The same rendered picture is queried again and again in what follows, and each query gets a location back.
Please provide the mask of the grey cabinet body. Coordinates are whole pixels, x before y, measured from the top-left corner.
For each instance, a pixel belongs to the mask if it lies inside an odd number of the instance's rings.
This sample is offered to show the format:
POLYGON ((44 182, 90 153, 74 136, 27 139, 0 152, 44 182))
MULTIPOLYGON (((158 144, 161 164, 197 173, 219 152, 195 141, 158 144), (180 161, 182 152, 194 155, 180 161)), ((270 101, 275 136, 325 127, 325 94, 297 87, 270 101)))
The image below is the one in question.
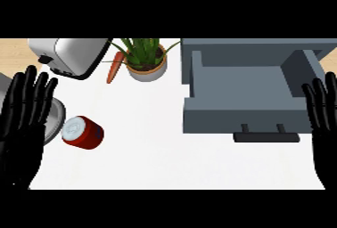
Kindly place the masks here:
POLYGON ((312 50, 321 60, 337 38, 182 38, 182 84, 189 84, 192 52, 205 67, 281 66, 293 51, 312 50))

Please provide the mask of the orange carrot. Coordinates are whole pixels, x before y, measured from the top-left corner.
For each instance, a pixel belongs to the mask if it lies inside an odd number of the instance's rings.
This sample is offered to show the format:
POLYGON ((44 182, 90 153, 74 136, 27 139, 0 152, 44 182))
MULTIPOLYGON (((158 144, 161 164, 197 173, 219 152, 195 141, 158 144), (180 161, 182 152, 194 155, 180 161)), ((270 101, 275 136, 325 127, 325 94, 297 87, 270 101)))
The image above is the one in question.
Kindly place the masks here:
POLYGON ((114 77, 117 75, 117 71, 124 63, 124 54, 121 52, 115 53, 114 60, 112 60, 112 65, 109 68, 109 73, 108 73, 108 78, 106 78, 106 83, 111 83, 114 80, 114 77))

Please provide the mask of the red can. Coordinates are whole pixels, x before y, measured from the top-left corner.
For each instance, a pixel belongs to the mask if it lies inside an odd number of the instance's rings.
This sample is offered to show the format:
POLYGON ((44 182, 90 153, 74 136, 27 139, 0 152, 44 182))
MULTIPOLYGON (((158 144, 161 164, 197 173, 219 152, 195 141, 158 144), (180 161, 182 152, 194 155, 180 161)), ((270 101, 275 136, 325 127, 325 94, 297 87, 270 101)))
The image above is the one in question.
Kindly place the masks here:
POLYGON ((84 150, 95 149, 103 138, 102 127, 84 116, 72 117, 62 127, 64 142, 84 150))

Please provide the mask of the grey open drawer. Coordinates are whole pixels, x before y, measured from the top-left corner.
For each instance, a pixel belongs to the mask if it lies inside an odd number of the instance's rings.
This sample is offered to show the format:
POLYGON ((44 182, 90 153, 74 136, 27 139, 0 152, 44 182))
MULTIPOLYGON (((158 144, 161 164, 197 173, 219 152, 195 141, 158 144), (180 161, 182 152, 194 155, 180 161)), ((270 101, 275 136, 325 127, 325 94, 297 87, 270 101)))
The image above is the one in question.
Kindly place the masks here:
POLYGON ((205 67, 192 53, 189 96, 183 107, 183 132, 231 134, 247 125, 253 132, 310 132, 302 85, 324 78, 310 50, 297 50, 285 63, 259 67, 205 67))

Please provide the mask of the potted green plant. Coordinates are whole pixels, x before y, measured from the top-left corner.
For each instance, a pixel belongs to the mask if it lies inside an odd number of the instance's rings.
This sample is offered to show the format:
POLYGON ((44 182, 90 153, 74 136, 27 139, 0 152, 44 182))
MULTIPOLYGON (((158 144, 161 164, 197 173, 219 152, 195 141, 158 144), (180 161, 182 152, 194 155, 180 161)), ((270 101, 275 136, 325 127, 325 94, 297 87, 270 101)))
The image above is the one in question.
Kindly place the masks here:
POLYGON ((164 48, 158 38, 123 38, 126 48, 114 42, 109 44, 124 54, 126 69, 139 82, 152 82, 167 70, 167 53, 179 42, 164 48))

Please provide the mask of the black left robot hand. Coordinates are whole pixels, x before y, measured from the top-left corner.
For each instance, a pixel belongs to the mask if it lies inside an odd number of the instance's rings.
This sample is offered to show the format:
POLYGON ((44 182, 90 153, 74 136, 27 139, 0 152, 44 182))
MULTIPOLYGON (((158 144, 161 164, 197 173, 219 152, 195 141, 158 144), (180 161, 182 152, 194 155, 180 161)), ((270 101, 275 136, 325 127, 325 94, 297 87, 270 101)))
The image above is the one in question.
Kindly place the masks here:
POLYGON ((56 85, 34 65, 13 76, 0 112, 0 191, 25 191, 37 175, 56 85))

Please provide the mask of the silver toaster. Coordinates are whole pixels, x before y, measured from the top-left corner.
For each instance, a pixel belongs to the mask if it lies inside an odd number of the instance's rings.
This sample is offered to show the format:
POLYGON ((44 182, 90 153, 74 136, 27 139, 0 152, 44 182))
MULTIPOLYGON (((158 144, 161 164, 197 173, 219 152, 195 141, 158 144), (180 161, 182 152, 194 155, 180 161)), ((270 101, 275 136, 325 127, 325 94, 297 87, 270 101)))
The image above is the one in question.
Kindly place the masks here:
POLYGON ((84 80, 106 54, 111 38, 30 38, 28 45, 38 63, 61 76, 84 80))

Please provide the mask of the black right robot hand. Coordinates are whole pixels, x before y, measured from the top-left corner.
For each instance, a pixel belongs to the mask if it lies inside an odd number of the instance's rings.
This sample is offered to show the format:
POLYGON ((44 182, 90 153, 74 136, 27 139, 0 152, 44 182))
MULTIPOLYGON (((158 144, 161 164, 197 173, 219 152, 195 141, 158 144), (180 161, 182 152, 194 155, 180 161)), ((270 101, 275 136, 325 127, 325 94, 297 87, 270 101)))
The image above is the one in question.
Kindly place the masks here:
POLYGON ((302 89, 307 102, 312 127, 315 171, 324 188, 337 191, 337 76, 330 71, 325 81, 319 78, 302 89))

